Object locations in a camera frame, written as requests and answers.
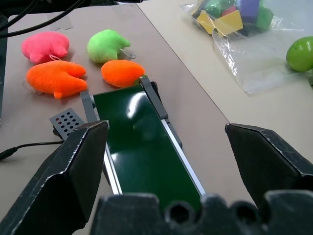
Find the clear plastic bag of blocks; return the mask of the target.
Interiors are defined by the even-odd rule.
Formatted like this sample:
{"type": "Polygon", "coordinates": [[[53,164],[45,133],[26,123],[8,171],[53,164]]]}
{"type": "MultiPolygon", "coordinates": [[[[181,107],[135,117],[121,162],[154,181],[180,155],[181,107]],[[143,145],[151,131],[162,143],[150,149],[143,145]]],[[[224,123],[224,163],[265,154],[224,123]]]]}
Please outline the clear plastic bag of blocks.
{"type": "Polygon", "coordinates": [[[210,35],[235,81],[256,94],[312,75],[292,70],[292,43],[313,36],[313,0],[193,0],[182,10],[210,35]]]}

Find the pink plush toy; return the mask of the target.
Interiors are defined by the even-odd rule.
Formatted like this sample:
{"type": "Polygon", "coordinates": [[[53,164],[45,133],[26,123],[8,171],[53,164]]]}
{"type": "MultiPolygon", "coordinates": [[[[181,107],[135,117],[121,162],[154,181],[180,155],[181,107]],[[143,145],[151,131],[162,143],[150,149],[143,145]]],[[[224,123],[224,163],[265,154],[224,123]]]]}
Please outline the pink plush toy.
{"type": "Polygon", "coordinates": [[[21,45],[23,55],[33,64],[63,58],[69,49],[69,39],[58,32],[41,32],[25,39],[21,45]]]}

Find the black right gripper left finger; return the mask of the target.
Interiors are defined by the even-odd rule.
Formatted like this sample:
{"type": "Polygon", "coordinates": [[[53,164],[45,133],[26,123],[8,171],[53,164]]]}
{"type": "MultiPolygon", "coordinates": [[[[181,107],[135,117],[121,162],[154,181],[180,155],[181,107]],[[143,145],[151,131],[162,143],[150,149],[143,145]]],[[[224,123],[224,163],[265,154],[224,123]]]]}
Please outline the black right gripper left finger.
{"type": "Polygon", "coordinates": [[[101,180],[108,130],[104,120],[74,129],[0,222],[0,235],[72,235],[84,228],[101,180]]]}

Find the small orange plush toy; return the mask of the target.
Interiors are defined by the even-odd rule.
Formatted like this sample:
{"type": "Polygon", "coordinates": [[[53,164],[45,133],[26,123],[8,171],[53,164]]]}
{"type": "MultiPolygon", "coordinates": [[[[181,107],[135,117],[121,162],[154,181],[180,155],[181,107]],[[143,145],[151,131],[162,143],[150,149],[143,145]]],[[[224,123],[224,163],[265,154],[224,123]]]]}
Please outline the small orange plush toy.
{"type": "Polygon", "coordinates": [[[104,81],[118,88],[126,88],[145,74],[145,69],[138,63],[129,60],[111,60],[101,67],[104,81]]]}

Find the green conveyor belt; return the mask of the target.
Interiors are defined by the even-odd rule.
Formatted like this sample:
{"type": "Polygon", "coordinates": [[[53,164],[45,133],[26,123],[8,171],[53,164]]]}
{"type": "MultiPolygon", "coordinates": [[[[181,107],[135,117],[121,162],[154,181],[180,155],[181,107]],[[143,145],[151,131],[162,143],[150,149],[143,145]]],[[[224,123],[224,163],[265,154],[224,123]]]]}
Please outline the green conveyor belt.
{"type": "Polygon", "coordinates": [[[205,194],[148,77],[128,88],[84,91],[80,97],[87,121],[108,122],[103,169],[114,194],[153,193],[162,204],[197,203],[205,194]]]}

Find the green plush toy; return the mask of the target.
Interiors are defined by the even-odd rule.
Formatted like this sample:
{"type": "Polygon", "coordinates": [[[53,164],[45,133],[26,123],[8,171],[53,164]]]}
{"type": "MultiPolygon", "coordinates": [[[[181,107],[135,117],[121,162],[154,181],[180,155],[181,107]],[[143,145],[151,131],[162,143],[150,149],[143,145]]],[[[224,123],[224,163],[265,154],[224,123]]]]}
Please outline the green plush toy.
{"type": "Polygon", "coordinates": [[[92,62],[106,63],[117,60],[120,51],[131,43],[118,32],[106,29],[93,35],[87,44],[87,54],[92,62]]]}

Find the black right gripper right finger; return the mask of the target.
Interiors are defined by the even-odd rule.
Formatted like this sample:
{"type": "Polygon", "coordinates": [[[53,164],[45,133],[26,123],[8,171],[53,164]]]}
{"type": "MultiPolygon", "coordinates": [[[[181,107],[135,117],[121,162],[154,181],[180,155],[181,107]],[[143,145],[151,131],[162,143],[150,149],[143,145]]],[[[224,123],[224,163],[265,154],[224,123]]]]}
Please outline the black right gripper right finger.
{"type": "Polygon", "coordinates": [[[256,206],[271,190],[313,192],[313,164],[276,132],[257,126],[227,124],[242,181],[256,206]]]}

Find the large orange plush toy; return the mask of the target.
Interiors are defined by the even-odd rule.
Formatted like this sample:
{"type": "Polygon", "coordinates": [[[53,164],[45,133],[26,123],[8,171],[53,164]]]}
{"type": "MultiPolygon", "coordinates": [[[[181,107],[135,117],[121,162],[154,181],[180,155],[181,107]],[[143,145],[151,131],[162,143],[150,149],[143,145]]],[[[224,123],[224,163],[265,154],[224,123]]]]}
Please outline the large orange plush toy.
{"type": "Polygon", "coordinates": [[[30,68],[26,81],[34,90],[61,99],[88,89],[82,79],[85,74],[86,69],[77,63],[55,60],[30,68]]]}

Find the green plastic ball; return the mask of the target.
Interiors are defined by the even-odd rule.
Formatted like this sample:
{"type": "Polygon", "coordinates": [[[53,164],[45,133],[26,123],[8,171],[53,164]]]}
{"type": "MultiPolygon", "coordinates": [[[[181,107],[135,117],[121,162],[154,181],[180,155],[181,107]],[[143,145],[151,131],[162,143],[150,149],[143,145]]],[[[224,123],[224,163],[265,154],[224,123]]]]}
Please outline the green plastic ball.
{"type": "Polygon", "coordinates": [[[297,72],[307,72],[313,69],[313,36],[296,40],[286,54],[288,66],[297,72]]]}

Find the grey perforated motor box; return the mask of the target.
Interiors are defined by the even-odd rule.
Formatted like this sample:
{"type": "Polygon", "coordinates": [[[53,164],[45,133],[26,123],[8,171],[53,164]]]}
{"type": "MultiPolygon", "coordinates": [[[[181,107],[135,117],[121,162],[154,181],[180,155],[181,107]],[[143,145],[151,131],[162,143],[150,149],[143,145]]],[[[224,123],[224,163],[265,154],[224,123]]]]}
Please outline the grey perforated motor box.
{"type": "Polygon", "coordinates": [[[72,108],[54,115],[49,120],[53,126],[53,133],[63,140],[66,140],[75,128],[84,124],[72,108]]]}

